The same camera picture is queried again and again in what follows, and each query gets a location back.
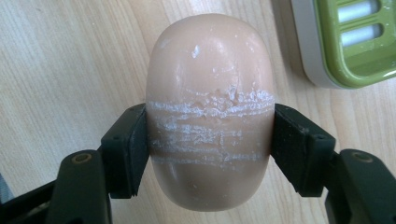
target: wooden table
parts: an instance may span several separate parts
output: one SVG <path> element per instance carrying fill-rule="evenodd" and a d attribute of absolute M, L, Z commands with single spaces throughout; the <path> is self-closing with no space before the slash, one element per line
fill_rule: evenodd
<path fill-rule="evenodd" d="M 11 1 L 0 3 L 0 173 L 15 195 L 53 180 L 68 154 L 98 148 L 129 106 L 145 102 L 149 55 L 182 18 L 222 13 L 247 21 L 267 45 L 276 101 L 396 174 L 396 79 L 353 91 L 304 74 L 289 0 Z M 257 193 L 224 212 L 171 203 L 148 162 L 139 195 L 113 200 L 114 223 L 326 223 L 324 196 L 303 199 L 271 159 Z"/>

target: green soap dish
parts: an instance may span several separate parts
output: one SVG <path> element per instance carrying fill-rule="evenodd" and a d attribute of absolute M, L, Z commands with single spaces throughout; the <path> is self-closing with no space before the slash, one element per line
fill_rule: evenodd
<path fill-rule="evenodd" d="M 304 69 L 315 84 L 356 89 L 396 77 L 396 1 L 292 0 L 292 6 Z"/>

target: screw hole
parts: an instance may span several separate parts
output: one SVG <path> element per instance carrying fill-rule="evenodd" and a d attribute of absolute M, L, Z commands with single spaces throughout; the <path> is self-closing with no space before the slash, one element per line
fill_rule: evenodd
<path fill-rule="evenodd" d="M 373 158 L 361 152 L 352 152 L 352 156 L 358 161 L 373 162 Z"/>
<path fill-rule="evenodd" d="M 81 153 L 73 157 L 72 162 L 74 164 L 82 164 L 86 161 L 89 161 L 92 158 L 92 155 L 89 153 Z"/>
<path fill-rule="evenodd" d="M 326 138 L 326 136 L 324 136 L 323 134 L 317 134 L 317 135 L 315 135 L 315 137 L 316 137 L 317 139 L 320 139 L 320 140 Z"/>

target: clamp jaw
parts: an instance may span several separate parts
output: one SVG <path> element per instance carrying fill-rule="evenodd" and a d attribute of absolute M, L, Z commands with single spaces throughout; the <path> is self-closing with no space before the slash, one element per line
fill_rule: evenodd
<path fill-rule="evenodd" d="M 396 180 L 377 157 L 356 149 L 334 152 L 335 139 L 298 111 L 276 105 L 272 152 L 303 197 L 328 189 L 333 223 L 396 223 Z M 145 105 L 127 109 L 98 150 L 66 157 L 47 185 L 0 204 L 0 222 L 112 223 L 113 199 L 137 195 L 149 152 Z"/>
<path fill-rule="evenodd" d="M 302 197 L 329 193 L 333 223 L 396 223 L 396 180 L 376 156 L 356 149 L 334 152 L 335 139 L 301 113 L 276 105 L 272 152 Z"/>

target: green plastic tray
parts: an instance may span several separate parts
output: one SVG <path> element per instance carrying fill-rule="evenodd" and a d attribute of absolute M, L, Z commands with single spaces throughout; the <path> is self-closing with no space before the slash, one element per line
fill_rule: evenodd
<path fill-rule="evenodd" d="M 338 10 L 367 0 L 317 0 L 322 56 L 329 78 L 338 86 L 355 89 L 396 77 L 396 1 L 377 0 L 377 12 L 339 21 Z M 345 46 L 342 34 L 375 25 L 380 36 Z"/>

